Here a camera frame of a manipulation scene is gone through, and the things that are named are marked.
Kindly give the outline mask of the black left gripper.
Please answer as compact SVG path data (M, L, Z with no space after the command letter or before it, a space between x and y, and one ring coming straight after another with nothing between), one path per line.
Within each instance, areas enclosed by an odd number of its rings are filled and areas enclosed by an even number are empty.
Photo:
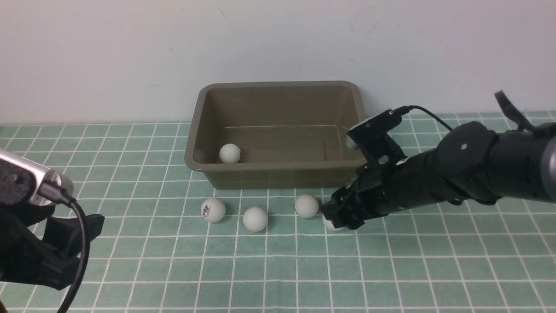
M54 206L1 208L1 281L62 290L81 275L82 229L78 218L53 216ZM89 242L105 216L86 216Z

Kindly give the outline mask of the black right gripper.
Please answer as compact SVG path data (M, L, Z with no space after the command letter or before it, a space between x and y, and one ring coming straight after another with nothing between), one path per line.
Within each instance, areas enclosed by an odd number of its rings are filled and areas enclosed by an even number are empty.
M357 230L366 220L417 207L417 169L364 169L350 186L336 190L321 207L333 226Z

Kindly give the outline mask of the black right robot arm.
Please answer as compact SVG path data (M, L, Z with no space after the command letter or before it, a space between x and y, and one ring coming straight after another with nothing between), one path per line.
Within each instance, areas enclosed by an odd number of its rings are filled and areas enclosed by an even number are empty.
M321 208L337 228L356 230L366 220L443 202L555 202L555 123L496 133L474 121L411 157L389 135L362 151L367 163L357 168L355 182Z

